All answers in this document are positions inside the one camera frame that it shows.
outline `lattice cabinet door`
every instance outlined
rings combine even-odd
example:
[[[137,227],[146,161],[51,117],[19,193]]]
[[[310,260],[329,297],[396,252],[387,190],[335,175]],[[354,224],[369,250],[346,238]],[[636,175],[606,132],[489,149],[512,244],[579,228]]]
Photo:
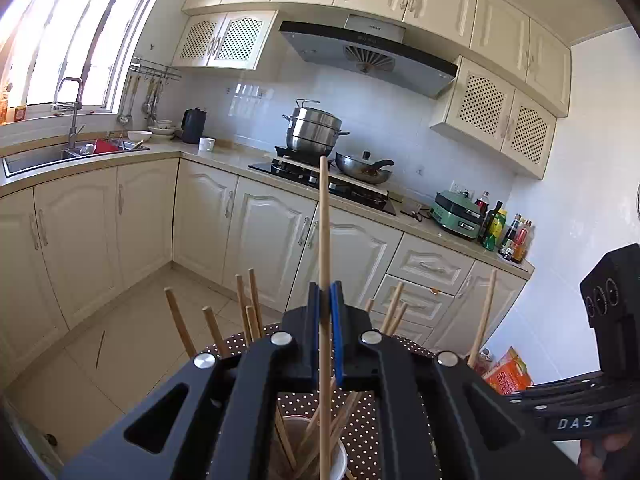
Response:
[[[175,49],[173,66],[206,66],[226,12],[191,16]]]
[[[228,13],[207,66],[255,70],[276,14],[275,10]]]
[[[556,118],[516,90],[502,152],[533,176],[542,178],[555,129]]]
[[[479,65],[463,59],[446,122],[500,150],[515,88]]]

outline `utensil rack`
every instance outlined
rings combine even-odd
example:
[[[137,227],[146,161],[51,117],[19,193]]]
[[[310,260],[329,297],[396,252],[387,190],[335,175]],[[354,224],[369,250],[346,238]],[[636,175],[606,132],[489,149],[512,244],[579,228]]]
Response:
[[[147,76],[157,77],[165,81],[168,81],[169,79],[172,81],[180,81],[182,78],[182,75],[177,69],[162,63],[142,59],[141,57],[132,57],[129,69],[132,72],[144,75],[145,79]]]

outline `orange package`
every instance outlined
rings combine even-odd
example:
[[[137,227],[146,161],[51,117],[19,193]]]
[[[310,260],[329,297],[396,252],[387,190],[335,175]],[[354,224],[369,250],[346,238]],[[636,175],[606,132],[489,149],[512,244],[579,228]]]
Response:
[[[527,373],[527,365],[524,364],[513,346],[498,361],[498,364],[485,373],[482,378],[501,395],[521,392],[533,384]]]

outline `human hand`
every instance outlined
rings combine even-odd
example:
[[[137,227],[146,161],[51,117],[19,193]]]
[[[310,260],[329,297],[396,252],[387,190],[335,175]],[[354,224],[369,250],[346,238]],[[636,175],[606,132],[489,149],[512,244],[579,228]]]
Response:
[[[631,433],[620,433],[607,435],[602,441],[602,447],[607,452],[619,451],[631,440]],[[592,440],[580,441],[580,457],[578,467],[584,475],[585,480],[605,480],[604,464],[595,455],[594,443]]]

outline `gas stove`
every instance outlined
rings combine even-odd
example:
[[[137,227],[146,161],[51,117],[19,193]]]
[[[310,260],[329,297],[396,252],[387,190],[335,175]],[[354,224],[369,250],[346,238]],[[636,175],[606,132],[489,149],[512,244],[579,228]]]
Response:
[[[276,156],[271,162],[251,164],[249,168],[318,189],[320,180],[318,156],[280,146],[276,146],[275,149]],[[332,165],[332,160],[329,160],[329,193],[390,215],[396,214],[388,190],[342,174]]]

